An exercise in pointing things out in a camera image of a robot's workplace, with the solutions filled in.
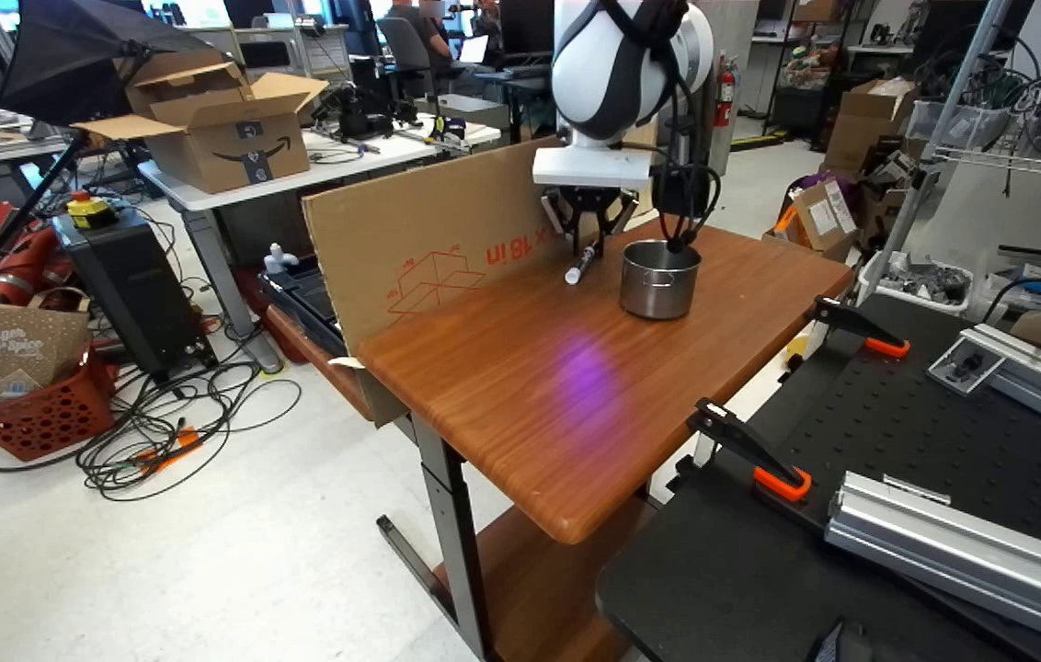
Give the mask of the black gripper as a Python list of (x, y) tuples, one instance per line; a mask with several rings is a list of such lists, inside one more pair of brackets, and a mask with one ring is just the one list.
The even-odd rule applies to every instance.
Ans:
[(531, 176), (541, 187), (546, 219), (568, 247), (575, 247), (568, 207), (590, 207), (599, 197), (599, 236), (618, 236), (638, 214), (638, 192), (650, 180), (650, 155), (575, 141), (538, 147)]

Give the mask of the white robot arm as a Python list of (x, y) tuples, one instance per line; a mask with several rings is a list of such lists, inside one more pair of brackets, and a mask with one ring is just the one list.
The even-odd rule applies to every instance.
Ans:
[(716, 29), (691, 0), (554, 0), (551, 106), (563, 144), (534, 155), (534, 185), (568, 207), (650, 187), (668, 249), (716, 202), (710, 111)]

